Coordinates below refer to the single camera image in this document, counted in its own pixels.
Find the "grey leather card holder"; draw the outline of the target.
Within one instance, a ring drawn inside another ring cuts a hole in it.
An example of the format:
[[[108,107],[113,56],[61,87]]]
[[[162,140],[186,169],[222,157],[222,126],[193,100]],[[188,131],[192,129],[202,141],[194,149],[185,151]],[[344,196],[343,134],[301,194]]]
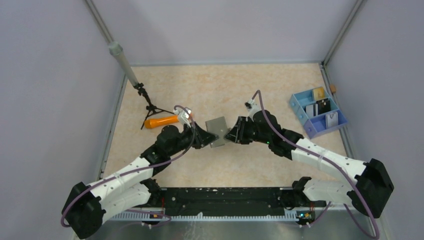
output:
[[[211,148],[224,146],[229,141],[225,139],[225,135],[230,131],[224,116],[207,120],[205,122],[206,130],[218,136],[218,139],[210,144]]]

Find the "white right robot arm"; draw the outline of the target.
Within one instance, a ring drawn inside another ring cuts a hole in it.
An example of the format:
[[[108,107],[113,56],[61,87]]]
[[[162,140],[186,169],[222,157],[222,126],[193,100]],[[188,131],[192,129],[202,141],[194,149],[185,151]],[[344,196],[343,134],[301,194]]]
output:
[[[299,206],[307,206],[311,201],[343,203],[364,215],[368,214],[367,206],[372,216],[379,218],[394,190],[381,161],[373,158],[365,162],[320,147],[302,134],[282,128],[267,110],[239,116],[225,139],[241,145],[266,144],[275,155],[310,165],[338,180],[308,180],[293,192],[293,200]]]

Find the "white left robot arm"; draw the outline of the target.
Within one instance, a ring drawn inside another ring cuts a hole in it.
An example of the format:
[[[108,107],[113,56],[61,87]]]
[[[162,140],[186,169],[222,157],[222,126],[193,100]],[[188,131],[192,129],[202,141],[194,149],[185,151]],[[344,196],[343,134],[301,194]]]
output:
[[[105,179],[76,184],[62,209],[62,225],[72,228],[83,240],[123,211],[144,204],[156,206],[161,194],[152,177],[169,166],[174,155],[182,155],[190,148],[201,149],[218,139],[217,134],[197,124],[185,125],[183,131],[174,125],[165,126],[154,144],[127,166]]]

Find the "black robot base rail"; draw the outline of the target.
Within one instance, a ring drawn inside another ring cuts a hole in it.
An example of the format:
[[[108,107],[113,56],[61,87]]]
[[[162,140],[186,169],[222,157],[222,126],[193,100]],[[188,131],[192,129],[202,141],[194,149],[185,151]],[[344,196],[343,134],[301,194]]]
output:
[[[168,187],[152,193],[137,209],[158,209],[171,217],[283,216],[295,208],[325,207],[324,200],[310,201],[287,187]]]

